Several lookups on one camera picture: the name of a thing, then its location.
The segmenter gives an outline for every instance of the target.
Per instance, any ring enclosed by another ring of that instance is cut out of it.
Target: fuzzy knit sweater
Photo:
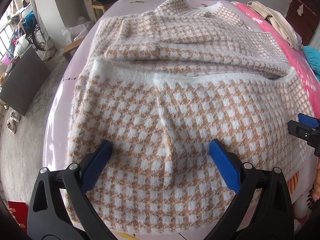
[[[270,33],[248,29],[222,4],[201,11],[168,0],[100,22],[74,92],[67,163],[109,140],[112,157],[87,193],[106,225],[190,229],[216,223],[234,196],[210,141],[288,179],[313,152],[287,132],[300,112],[313,115]]]

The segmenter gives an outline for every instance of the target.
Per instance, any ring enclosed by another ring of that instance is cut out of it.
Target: pink blanket
[[[303,52],[292,49],[282,36],[257,12],[243,3],[235,2],[234,5],[254,20],[262,30],[272,33],[280,48],[286,55],[290,65],[296,69],[300,79],[302,80],[303,87],[309,97],[315,117],[320,118],[320,84],[304,57]]]

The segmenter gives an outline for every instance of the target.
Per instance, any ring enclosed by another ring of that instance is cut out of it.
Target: human hand
[[[320,199],[320,158],[318,160],[317,174],[314,182],[314,190],[312,193],[312,198],[317,201]]]

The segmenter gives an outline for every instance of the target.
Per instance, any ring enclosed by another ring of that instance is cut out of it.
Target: concrete floor
[[[10,201],[29,204],[36,177],[42,166],[49,110],[68,62],[56,53],[45,65],[51,74],[33,99],[26,116],[21,116],[20,122],[16,123],[15,134],[6,126],[12,109],[0,109],[4,115],[0,129],[0,179],[4,196]]]

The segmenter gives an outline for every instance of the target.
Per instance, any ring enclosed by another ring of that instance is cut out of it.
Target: pink bed
[[[310,68],[303,52],[301,50],[297,51],[290,47],[290,45],[282,38],[282,36],[257,12],[253,11],[251,8],[243,3],[234,2],[234,5],[242,10],[246,15],[248,15],[259,27],[265,32],[270,32],[273,34],[274,38],[278,42],[280,48],[286,55],[289,63],[293,66],[299,77],[302,80],[303,87],[307,92],[315,116],[320,117],[320,84],[316,79],[312,69]]]
[[[148,10],[154,10],[157,6],[165,0],[120,0],[116,2],[103,17],[112,17],[127,15],[133,13],[143,13]],[[218,1],[188,1],[193,7],[210,6],[216,4]],[[279,43],[288,58],[289,63],[295,67],[299,76],[303,81],[304,88],[306,89],[313,106],[314,112],[317,117],[320,117],[320,100],[317,93],[320,91],[319,82],[316,80],[313,72],[311,71],[302,52],[298,52],[290,48],[290,46],[277,34],[265,20],[261,19],[254,11],[247,6],[236,3],[233,5],[228,1],[220,1],[234,13],[239,15],[244,23],[252,29],[258,31],[271,32]],[[70,119],[70,107],[73,98],[73,91],[77,78],[84,68],[89,54],[91,41],[95,35],[97,23],[92,30],[88,33],[81,46],[78,48],[73,59],[71,60],[68,68],[65,71],[63,80],[61,81],[57,93],[55,95],[52,107],[49,113],[47,127],[45,131],[44,150],[43,150],[43,166],[48,167],[50,171],[60,170],[65,168],[65,158],[67,154],[67,134],[68,124]],[[295,202],[299,196],[308,188],[315,177],[316,170],[316,157],[311,156],[299,168],[300,178],[295,191],[291,195],[292,202]],[[180,234],[173,233],[168,235],[168,240],[176,239],[204,239],[205,236],[212,230],[213,225],[189,230]],[[128,239],[128,235],[116,234],[118,239]],[[135,235],[137,239],[162,239],[163,236],[148,236],[148,235]]]

